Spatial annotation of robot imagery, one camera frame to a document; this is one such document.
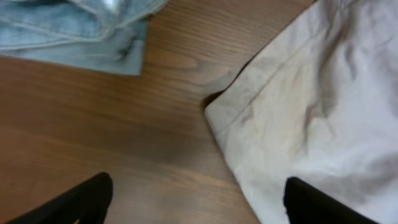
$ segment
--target wooden surface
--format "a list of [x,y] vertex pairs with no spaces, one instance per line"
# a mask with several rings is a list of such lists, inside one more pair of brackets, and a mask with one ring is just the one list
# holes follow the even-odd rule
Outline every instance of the wooden surface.
[[0,58],[0,223],[100,171],[106,223],[257,223],[200,102],[307,0],[170,0],[141,77]]

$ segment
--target wooden table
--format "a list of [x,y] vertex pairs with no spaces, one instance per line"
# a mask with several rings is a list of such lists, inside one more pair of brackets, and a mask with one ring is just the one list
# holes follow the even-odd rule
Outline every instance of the wooden table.
[[106,223],[257,223],[200,102],[310,2],[170,0],[140,77],[0,58],[0,222],[106,171]]

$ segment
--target blue denim garment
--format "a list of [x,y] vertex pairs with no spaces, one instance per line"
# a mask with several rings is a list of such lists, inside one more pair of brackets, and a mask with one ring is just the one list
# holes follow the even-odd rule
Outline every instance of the blue denim garment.
[[146,16],[165,2],[121,0],[115,13],[102,0],[1,0],[0,54],[138,75]]

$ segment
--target black object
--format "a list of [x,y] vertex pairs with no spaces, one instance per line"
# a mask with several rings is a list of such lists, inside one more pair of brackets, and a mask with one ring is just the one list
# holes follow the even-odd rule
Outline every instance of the black object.
[[291,224],[376,224],[296,177],[286,181],[284,205]]
[[112,179],[103,172],[7,224],[103,224],[112,194]]

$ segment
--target beige fabric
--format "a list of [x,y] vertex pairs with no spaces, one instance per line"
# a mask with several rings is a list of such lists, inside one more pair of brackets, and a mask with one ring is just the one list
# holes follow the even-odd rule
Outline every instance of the beige fabric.
[[206,109],[263,223],[287,177],[398,223],[398,1],[318,1]]

